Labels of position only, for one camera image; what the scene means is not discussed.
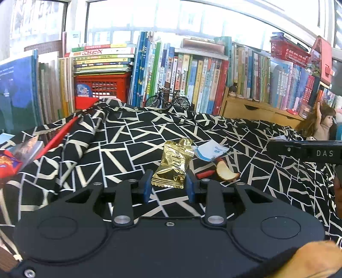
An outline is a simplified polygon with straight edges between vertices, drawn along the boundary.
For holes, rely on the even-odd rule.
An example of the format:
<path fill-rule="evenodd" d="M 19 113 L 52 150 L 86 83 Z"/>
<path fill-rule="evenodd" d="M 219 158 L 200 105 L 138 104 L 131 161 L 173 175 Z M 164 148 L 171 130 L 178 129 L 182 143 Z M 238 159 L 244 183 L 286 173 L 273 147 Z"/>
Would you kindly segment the person's right hand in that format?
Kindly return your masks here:
<path fill-rule="evenodd" d="M 341 269 L 341 249 L 333 241 L 314 241 L 268 277 L 329 277 Z"/>

